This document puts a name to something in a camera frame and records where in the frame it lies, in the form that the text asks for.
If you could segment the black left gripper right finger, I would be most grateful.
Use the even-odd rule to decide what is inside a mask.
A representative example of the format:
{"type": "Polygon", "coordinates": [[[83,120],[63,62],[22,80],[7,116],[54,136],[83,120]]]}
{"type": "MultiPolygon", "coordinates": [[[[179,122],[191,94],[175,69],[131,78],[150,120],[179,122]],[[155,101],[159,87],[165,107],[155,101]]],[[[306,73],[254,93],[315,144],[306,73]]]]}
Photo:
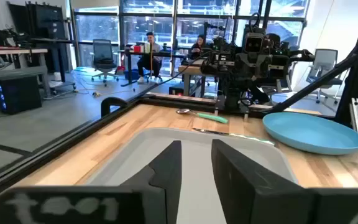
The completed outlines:
{"type": "Polygon", "coordinates": [[[313,196],[303,187],[218,139],[211,160],[227,224],[309,224],[313,196]]]}

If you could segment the black office table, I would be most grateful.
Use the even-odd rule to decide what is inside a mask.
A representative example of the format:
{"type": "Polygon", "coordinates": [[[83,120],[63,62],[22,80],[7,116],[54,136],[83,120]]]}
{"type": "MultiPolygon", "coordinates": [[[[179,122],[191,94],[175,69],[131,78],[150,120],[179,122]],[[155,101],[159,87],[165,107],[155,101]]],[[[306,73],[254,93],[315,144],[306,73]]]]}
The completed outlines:
{"type": "MultiPolygon", "coordinates": [[[[156,56],[156,57],[166,57],[166,58],[169,58],[172,63],[175,62],[176,58],[188,58],[188,54],[179,53],[176,50],[171,51],[171,52],[156,52],[156,53],[152,53],[152,54],[151,53],[145,53],[145,52],[135,53],[135,52],[131,52],[130,50],[120,50],[119,53],[123,54],[126,57],[126,59],[127,59],[126,70],[129,70],[129,71],[132,70],[132,56],[133,55],[140,55],[140,56],[147,55],[149,57],[154,57],[154,56],[156,56]]],[[[128,86],[128,85],[131,85],[131,84],[133,84],[135,82],[136,82],[136,80],[131,80],[131,78],[130,78],[130,79],[128,79],[128,83],[124,84],[122,86],[128,86]]]]}

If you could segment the small wooden table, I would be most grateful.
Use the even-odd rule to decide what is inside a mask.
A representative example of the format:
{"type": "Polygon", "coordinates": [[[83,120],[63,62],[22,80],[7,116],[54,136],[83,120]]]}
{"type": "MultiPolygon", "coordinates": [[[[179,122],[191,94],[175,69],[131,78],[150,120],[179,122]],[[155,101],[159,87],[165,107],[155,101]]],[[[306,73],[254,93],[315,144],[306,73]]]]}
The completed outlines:
{"type": "Polygon", "coordinates": [[[206,78],[205,76],[201,73],[201,70],[199,67],[194,67],[194,66],[190,66],[190,65],[180,65],[178,68],[179,71],[179,75],[182,76],[183,79],[183,84],[184,84],[184,96],[191,96],[191,89],[190,89],[190,82],[191,82],[191,76],[195,75],[195,76],[201,76],[201,78],[199,79],[199,81],[201,82],[201,92],[200,92],[200,96],[203,97],[204,96],[204,91],[205,91],[205,84],[206,84],[206,78]]]}

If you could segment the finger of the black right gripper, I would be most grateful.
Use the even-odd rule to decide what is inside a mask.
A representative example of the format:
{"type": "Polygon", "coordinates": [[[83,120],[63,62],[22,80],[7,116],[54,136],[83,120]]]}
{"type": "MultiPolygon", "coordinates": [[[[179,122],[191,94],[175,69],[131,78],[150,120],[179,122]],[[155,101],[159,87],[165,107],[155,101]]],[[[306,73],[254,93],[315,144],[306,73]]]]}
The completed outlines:
{"type": "Polygon", "coordinates": [[[270,57],[258,57],[255,63],[254,76],[257,78],[267,77],[270,65],[270,57]]]}
{"type": "Polygon", "coordinates": [[[252,77],[252,72],[250,71],[250,62],[248,61],[247,57],[236,58],[235,74],[240,77],[246,77],[246,78],[252,77]]]}

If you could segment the person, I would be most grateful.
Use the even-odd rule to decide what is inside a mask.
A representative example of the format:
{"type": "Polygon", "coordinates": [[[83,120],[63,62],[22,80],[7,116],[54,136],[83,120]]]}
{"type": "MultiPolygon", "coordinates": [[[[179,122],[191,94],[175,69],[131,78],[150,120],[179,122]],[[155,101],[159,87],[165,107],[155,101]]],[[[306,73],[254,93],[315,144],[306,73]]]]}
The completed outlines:
{"type": "Polygon", "coordinates": [[[196,40],[196,42],[191,46],[190,50],[190,58],[196,59],[198,58],[202,53],[202,48],[205,46],[205,39],[204,35],[200,34],[196,40]]]}
{"type": "Polygon", "coordinates": [[[150,45],[150,55],[143,55],[137,62],[138,72],[139,72],[139,79],[137,80],[138,83],[144,83],[144,69],[152,71],[152,75],[155,77],[154,80],[157,82],[158,76],[160,73],[160,69],[162,66],[162,58],[153,56],[151,54],[158,53],[162,50],[162,47],[155,42],[154,33],[148,32],[146,33],[147,42],[150,45]]]}

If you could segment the black computer tower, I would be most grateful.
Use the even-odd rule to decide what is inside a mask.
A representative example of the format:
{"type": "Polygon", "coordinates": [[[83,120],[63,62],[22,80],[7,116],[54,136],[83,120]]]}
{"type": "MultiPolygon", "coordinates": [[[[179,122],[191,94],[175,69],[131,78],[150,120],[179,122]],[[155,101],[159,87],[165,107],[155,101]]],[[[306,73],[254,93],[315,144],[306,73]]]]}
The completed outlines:
{"type": "Polygon", "coordinates": [[[2,113],[17,114],[41,106],[42,100],[36,76],[0,77],[0,111],[2,113]]]}

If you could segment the black arched clamp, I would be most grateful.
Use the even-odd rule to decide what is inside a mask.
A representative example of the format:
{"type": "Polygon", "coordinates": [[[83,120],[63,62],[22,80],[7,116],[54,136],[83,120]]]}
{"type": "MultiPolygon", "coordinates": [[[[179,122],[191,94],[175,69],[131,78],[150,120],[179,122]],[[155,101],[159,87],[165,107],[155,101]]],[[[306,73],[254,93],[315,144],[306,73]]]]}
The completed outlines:
{"type": "Polygon", "coordinates": [[[127,105],[128,102],[121,98],[116,98],[116,97],[105,98],[101,102],[101,117],[108,115],[111,112],[112,106],[118,106],[122,108],[122,107],[126,107],[127,105]]]}

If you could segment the grey plastic tray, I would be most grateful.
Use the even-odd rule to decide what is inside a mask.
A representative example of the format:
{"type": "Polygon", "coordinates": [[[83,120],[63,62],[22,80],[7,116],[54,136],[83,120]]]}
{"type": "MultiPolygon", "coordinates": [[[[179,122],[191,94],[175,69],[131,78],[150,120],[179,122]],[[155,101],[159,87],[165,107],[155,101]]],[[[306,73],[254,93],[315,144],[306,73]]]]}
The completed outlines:
{"type": "Polygon", "coordinates": [[[250,139],[168,128],[134,135],[99,168],[88,185],[120,185],[159,155],[172,141],[181,142],[182,182],[177,224],[226,224],[214,183],[211,145],[219,139],[272,172],[297,183],[285,155],[273,145],[250,139]]]}

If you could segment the knife with pale green handle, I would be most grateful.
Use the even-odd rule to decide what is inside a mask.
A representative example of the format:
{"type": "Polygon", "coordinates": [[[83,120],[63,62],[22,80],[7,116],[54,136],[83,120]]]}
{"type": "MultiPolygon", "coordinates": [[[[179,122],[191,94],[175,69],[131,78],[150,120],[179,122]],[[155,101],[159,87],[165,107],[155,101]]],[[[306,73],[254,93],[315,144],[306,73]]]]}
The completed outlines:
{"type": "Polygon", "coordinates": [[[275,146],[275,143],[272,142],[272,141],[257,138],[257,137],[253,137],[253,136],[245,136],[245,135],[242,135],[242,134],[234,134],[234,133],[224,133],[224,132],[212,131],[212,130],[208,130],[208,129],[199,129],[199,128],[193,128],[193,130],[197,131],[197,132],[201,132],[201,133],[217,134],[217,135],[221,135],[221,136],[231,136],[231,137],[235,137],[235,138],[243,138],[243,139],[248,139],[248,140],[254,140],[254,141],[263,142],[263,143],[275,146]]]}

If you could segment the black monitor stand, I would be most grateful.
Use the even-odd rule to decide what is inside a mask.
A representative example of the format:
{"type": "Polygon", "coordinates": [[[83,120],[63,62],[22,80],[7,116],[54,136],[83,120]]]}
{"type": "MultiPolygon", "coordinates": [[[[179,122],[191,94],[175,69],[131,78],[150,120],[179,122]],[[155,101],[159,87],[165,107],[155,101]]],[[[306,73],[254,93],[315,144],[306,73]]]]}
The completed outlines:
{"type": "Polygon", "coordinates": [[[50,93],[56,95],[58,89],[71,85],[66,81],[65,74],[69,72],[67,45],[72,43],[67,39],[65,23],[61,7],[27,1],[23,6],[7,4],[17,32],[18,44],[26,49],[46,49],[47,52],[37,59],[34,65],[45,65],[49,72],[58,73],[58,77],[49,82],[50,93]]]}

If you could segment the spoon with green handle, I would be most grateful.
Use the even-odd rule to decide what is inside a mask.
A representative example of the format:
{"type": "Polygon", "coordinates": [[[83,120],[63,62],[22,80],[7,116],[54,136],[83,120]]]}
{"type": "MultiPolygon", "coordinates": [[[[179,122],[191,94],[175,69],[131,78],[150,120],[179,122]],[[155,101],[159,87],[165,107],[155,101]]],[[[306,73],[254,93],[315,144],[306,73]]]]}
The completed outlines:
{"type": "Polygon", "coordinates": [[[212,121],[216,121],[219,123],[227,124],[228,120],[226,118],[223,118],[221,116],[211,115],[211,114],[205,114],[205,113],[195,113],[190,109],[179,109],[176,111],[178,114],[191,114],[193,116],[197,116],[199,118],[209,119],[212,121]]]}

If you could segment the blue bin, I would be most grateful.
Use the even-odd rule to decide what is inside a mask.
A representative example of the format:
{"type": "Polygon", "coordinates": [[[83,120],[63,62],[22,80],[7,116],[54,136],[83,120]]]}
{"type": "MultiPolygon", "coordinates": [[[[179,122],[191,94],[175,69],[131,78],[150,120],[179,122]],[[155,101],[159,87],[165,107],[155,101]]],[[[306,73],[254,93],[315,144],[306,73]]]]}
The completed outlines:
{"type": "Polygon", "coordinates": [[[125,79],[128,80],[138,80],[139,79],[139,71],[138,69],[132,69],[131,71],[125,70],[124,71],[125,79]]]}

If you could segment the black office chair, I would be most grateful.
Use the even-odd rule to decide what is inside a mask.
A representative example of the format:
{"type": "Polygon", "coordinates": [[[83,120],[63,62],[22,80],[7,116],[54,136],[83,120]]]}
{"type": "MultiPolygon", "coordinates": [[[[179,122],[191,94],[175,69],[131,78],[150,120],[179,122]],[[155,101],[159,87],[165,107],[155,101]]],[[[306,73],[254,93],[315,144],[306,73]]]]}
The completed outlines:
{"type": "Polygon", "coordinates": [[[94,81],[94,77],[103,77],[104,86],[107,86],[107,77],[113,77],[116,81],[119,78],[110,73],[117,65],[113,59],[113,51],[110,40],[106,39],[93,39],[93,68],[95,71],[100,71],[98,75],[93,75],[91,81],[94,81]]]}

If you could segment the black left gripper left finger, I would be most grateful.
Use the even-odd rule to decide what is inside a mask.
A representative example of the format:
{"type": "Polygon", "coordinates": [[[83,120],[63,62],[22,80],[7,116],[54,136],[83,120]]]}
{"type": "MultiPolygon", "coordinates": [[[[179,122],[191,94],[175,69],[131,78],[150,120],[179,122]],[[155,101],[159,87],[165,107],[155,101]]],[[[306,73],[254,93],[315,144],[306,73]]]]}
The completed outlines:
{"type": "Polygon", "coordinates": [[[121,185],[140,194],[140,210],[131,224],[176,224],[182,181],[181,142],[172,141],[159,155],[121,185]]]}

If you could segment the blue plastic plate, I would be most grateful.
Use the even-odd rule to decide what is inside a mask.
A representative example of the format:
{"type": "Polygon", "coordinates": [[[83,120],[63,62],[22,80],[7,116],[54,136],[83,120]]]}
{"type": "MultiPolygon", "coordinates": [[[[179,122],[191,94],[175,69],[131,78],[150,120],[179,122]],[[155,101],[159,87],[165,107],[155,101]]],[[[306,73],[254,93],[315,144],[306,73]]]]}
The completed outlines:
{"type": "Polygon", "coordinates": [[[325,118],[280,112],[264,116],[262,122],[271,137],[301,151],[324,155],[358,151],[358,133],[325,118]]]}

